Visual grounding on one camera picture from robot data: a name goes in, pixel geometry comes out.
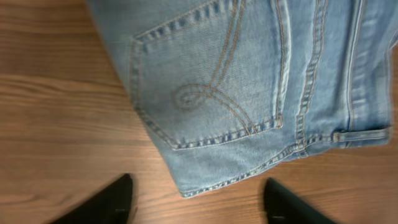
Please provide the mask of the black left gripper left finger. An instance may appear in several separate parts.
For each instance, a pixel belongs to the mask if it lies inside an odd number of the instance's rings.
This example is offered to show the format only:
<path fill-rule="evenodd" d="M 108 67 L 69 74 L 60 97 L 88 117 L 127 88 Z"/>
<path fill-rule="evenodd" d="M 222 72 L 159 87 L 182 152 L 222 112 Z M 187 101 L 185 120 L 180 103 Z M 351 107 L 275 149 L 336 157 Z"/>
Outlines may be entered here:
<path fill-rule="evenodd" d="M 123 174 L 81 205 L 51 224 L 127 224 L 132 206 L 133 179 Z"/>

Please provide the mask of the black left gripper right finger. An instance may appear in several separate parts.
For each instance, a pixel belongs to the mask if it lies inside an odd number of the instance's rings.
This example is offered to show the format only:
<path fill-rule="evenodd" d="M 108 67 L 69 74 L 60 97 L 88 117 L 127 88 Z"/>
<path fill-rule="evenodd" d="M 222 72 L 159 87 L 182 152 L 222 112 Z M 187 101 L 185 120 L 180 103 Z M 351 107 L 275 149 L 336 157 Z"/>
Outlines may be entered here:
<path fill-rule="evenodd" d="M 263 202 L 268 224 L 336 224 L 273 178 L 266 181 Z"/>

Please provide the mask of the light blue denim jeans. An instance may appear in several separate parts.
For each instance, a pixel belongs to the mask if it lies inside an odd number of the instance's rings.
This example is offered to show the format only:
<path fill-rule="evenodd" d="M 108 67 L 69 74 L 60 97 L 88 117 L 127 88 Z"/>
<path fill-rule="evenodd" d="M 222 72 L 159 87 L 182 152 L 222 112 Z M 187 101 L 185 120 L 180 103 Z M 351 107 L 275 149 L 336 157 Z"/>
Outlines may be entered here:
<path fill-rule="evenodd" d="M 182 197 L 390 139 L 396 1 L 87 6 Z"/>

